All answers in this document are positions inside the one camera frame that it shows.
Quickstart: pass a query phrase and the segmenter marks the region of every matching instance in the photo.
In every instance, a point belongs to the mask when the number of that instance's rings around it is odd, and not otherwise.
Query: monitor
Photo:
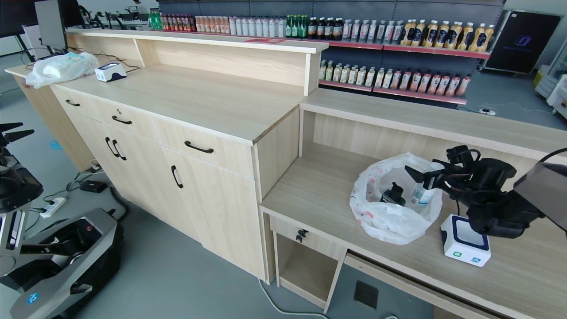
[[[77,0],[59,0],[59,9],[61,10],[65,27],[84,25],[83,16],[81,15]]]
[[[41,35],[41,43],[58,50],[67,49],[67,38],[63,17],[57,0],[47,0],[35,3],[37,23]]]
[[[22,26],[37,24],[35,1],[0,0],[0,37],[24,33]]]

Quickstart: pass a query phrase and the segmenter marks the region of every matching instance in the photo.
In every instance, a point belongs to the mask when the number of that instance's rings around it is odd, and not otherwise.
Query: gray floor
[[[0,58],[0,70],[21,64],[18,55]],[[16,88],[11,75],[0,72],[0,93]],[[468,92],[470,110],[497,108],[497,116],[530,121],[565,129],[565,121],[539,111],[550,111],[535,96],[528,78],[507,75],[475,74]],[[482,106],[483,104],[506,104]],[[0,96],[0,121],[24,122],[24,128],[36,132],[9,146],[17,158],[42,182],[44,194],[63,189],[77,173],[61,150],[49,146],[53,136],[31,107],[21,90]],[[104,174],[93,177],[106,180]],[[40,200],[35,207],[42,207]],[[53,217],[40,219],[31,228],[31,236],[53,222],[76,216],[102,206],[118,208],[109,191],[102,194],[74,191],[68,202]],[[35,221],[32,215],[29,224]],[[268,303],[257,280],[203,249],[152,215],[133,207],[124,220],[125,242],[120,272],[79,315],[79,319],[102,318],[285,318]],[[378,310],[353,301],[354,286],[361,280],[379,289]],[[267,287],[276,304],[289,311],[318,312],[308,301],[275,285]],[[0,318],[10,319],[9,309],[18,293],[0,286]],[[341,272],[329,318],[382,318],[396,314],[400,319],[428,319],[431,305],[416,300],[359,271],[345,266]]]
[[[487,108],[498,117],[567,129],[567,120],[560,114],[551,114],[553,108],[535,92],[534,77],[534,74],[512,77],[509,73],[488,70],[476,72],[467,89],[467,105],[459,108],[475,112]]]

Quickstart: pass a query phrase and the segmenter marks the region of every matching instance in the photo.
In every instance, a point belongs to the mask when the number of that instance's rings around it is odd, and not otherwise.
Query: blue logo
[[[34,302],[37,301],[37,299],[39,299],[39,293],[34,293],[33,295],[30,295],[28,297],[28,303],[33,304]]]
[[[528,43],[530,43],[530,41],[531,41],[531,36],[520,35],[520,37],[516,40],[516,42],[514,42],[514,44],[519,47],[525,47],[528,45]]]

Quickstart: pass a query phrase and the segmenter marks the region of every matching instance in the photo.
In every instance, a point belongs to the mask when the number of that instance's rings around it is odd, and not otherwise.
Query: white plastic bag
[[[411,153],[405,153],[372,164],[358,176],[350,196],[350,207],[366,233],[398,245],[408,244],[425,234],[441,212],[442,191],[435,190],[426,207],[414,207],[409,198],[417,183],[404,168],[409,165],[426,172],[435,170],[432,164]],[[391,189],[392,182],[404,189],[402,197],[406,201],[406,207],[380,202],[382,192]]]
[[[71,81],[95,72],[99,60],[92,54],[69,52],[64,56],[54,56],[39,60],[33,71],[26,76],[26,84],[39,89],[42,86]]]

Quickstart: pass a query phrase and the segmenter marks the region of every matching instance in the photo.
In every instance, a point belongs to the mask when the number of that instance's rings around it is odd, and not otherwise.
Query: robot
[[[567,233],[567,218],[560,203],[565,196],[567,166],[545,163],[550,157],[567,148],[542,158],[524,176],[514,183],[514,189],[501,191],[507,179],[516,175],[516,169],[495,158],[480,158],[476,149],[466,145],[447,149],[449,163],[433,162],[443,169],[422,173],[409,166],[405,170],[425,189],[440,188],[451,199],[468,206],[471,228],[483,235],[517,238],[538,218],[548,217]]]
[[[22,125],[0,124],[0,132]],[[0,283],[21,293],[13,319],[71,318],[118,272],[123,228],[98,208],[24,238],[43,186],[6,145],[32,133],[0,135]]]

